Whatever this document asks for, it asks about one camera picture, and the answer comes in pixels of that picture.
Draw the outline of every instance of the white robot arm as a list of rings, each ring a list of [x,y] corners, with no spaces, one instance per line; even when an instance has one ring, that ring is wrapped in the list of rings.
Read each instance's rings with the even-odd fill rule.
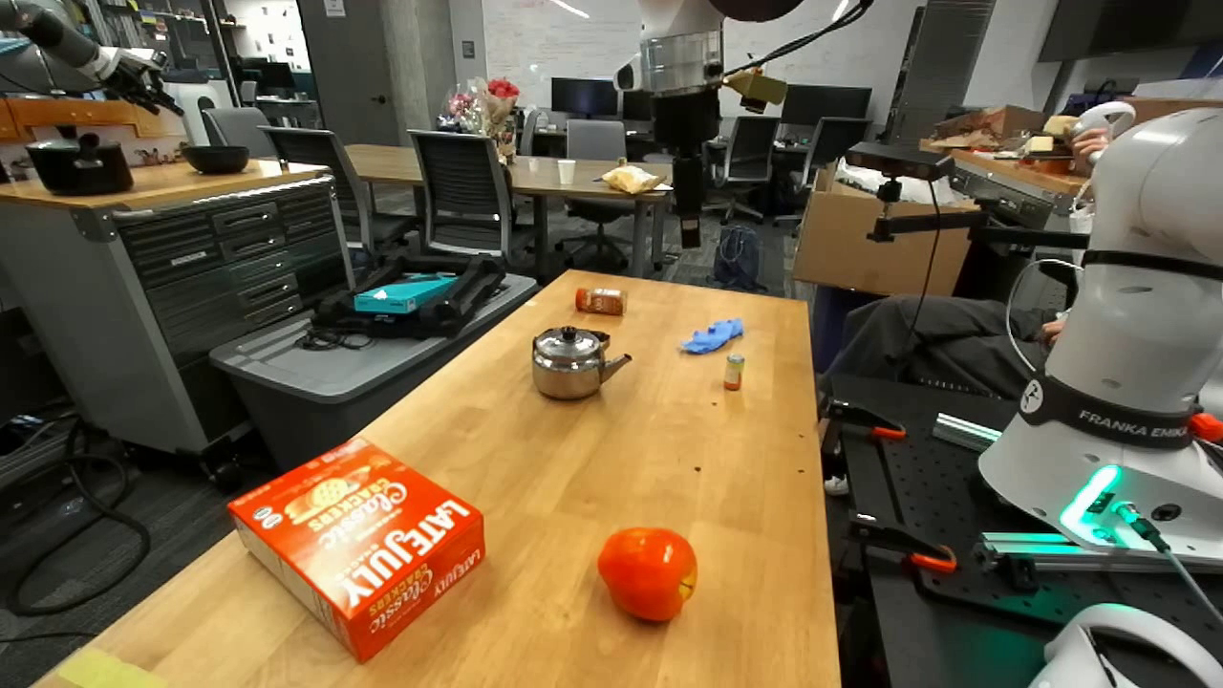
[[[177,104],[161,90],[161,73],[142,58],[142,51],[95,46],[66,26],[54,12],[24,0],[0,4],[0,32],[26,36],[43,55],[84,73],[119,100],[177,113]]]
[[[1223,365],[1223,106],[1127,132],[1095,165],[1080,290],[983,478],[1080,547],[1223,561],[1223,469],[1189,435]]]

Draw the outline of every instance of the cardboard box on desk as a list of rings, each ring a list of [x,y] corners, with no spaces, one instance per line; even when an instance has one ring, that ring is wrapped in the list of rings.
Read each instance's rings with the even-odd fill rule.
[[[903,215],[933,215],[927,202],[892,202],[892,220]],[[903,234],[892,241],[871,241],[875,220],[881,220],[881,202],[856,189],[830,189],[808,192],[806,215],[798,225],[798,254],[796,254],[796,281],[863,290],[863,295],[922,295],[927,254],[936,245],[927,267],[924,295],[950,295],[964,258],[965,258],[965,230],[936,234]]]
[[[485,561],[480,511],[364,441],[238,496],[229,515],[354,662]]]

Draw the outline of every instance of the tomato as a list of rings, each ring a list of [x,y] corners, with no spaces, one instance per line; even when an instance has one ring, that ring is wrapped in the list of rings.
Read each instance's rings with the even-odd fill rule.
[[[695,551],[668,529],[625,529],[603,542],[598,576],[619,613],[668,624],[695,593]]]

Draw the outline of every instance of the floor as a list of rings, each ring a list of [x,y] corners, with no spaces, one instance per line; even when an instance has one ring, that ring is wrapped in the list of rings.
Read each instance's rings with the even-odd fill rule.
[[[588,225],[554,215],[549,230],[566,236]],[[677,225],[668,225],[659,281],[718,287],[718,236],[720,220],[706,220],[701,245],[681,254]],[[792,234],[761,230],[755,236],[755,290],[798,295],[785,281],[785,260],[796,254]],[[106,441],[95,441],[89,457],[90,458],[71,463],[71,469],[54,463],[50,469],[0,491],[0,688],[36,682],[50,664],[198,557],[229,533],[226,502],[276,476],[257,441],[238,449],[241,469],[222,482],[226,491],[183,458]]]

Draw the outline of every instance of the stainless steel pot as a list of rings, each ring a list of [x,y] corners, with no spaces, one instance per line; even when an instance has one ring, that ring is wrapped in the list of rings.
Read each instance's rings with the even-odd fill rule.
[[[588,397],[597,393],[631,356],[603,360],[610,338],[597,329],[545,329],[531,341],[533,392],[542,397]]]

